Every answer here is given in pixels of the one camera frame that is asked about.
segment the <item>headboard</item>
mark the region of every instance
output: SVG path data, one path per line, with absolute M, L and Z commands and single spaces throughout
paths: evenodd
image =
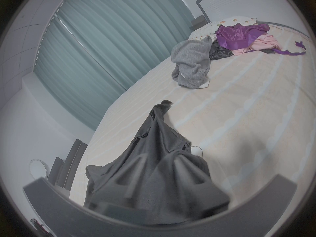
M 197 0 L 207 22 L 231 16 L 257 18 L 259 22 L 287 26 L 309 36 L 304 23 L 287 0 Z

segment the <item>mattress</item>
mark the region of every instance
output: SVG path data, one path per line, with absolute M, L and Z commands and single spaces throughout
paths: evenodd
M 86 149 L 70 191 L 83 205 L 87 165 L 103 166 L 128 147 L 149 111 L 162 100 L 173 104 L 166 124 L 203 150 L 213 182 L 230 196 L 230 208 L 258 192 L 276 174 L 298 183 L 297 204 L 315 172 L 315 47 L 295 30 L 270 25 L 284 49 L 306 55 L 260 51 L 211 61 L 204 89 L 187 89 L 171 78 L 167 58 L 105 113 Z

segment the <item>pillowcase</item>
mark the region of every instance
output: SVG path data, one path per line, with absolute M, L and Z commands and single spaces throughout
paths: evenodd
M 230 17 L 222 21 L 210 22 L 206 24 L 205 26 L 202 26 L 201 28 L 191 33 L 188 39 L 201 40 L 207 36 L 210 36 L 212 39 L 212 42 L 214 42 L 217 39 L 215 32 L 219 28 L 220 25 L 235 26 L 238 23 L 240 23 L 243 26 L 250 26 L 250 25 L 254 25 L 256 22 L 257 22 L 256 18 L 248 18 L 248 17 L 243 17 L 243 16 Z

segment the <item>beige bed sheet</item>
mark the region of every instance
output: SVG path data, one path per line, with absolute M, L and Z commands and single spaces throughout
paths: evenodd
M 175 64 L 167 58 L 110 106 L 82 157 L 70 199 L 83 205 L 85 167 L 116 159 L 152 107 L 170 100 L 165 122 L 202 148 L 213 182 L 231 198 L 230 207 L 279 173 L 298 183 L 294 208 L 316 170 L 316 52 L 304 35 L 270 27 L 291 52 L 302 51 L 295 46 L 302 40 L 306 55 L 256 51 L 211 61 L 209 86 L 196 90 L 172 80 Z

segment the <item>pink garment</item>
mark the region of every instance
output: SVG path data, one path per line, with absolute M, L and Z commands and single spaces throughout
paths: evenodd
M 275 37 L 269 34 L 263 34 L 259 36 L 249 47 L 232 50 L 234 55 L 240 55 L 251 50 L 262 50 L 262 49 L 282 49 L 280 43 Z

